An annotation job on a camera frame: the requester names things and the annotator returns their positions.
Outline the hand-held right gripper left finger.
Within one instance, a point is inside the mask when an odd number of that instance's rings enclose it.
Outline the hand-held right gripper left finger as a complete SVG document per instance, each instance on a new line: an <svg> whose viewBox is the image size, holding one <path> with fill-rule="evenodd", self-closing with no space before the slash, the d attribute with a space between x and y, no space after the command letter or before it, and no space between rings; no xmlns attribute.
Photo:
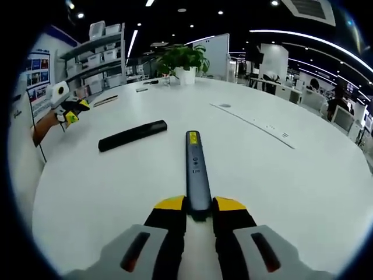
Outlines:
<svg viewBox="0 0 373 280"><path fill-rule="evenodd" d="M97 262L65 279L177 279L186 212L184 195L160 201L144 224L132 225L103 247Z"/></svg>

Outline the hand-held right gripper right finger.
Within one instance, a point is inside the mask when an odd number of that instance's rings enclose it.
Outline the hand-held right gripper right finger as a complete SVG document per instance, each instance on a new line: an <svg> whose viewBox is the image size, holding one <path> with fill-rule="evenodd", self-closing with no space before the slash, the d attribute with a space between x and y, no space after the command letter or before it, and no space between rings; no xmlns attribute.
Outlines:
<svg viewBox="0 0 373 280"><path fill-rule="evenodd" d="M223 279L332 279L300 260L298 250L266 225L257 225L240 202L212 201L213 232Z"/></svg>

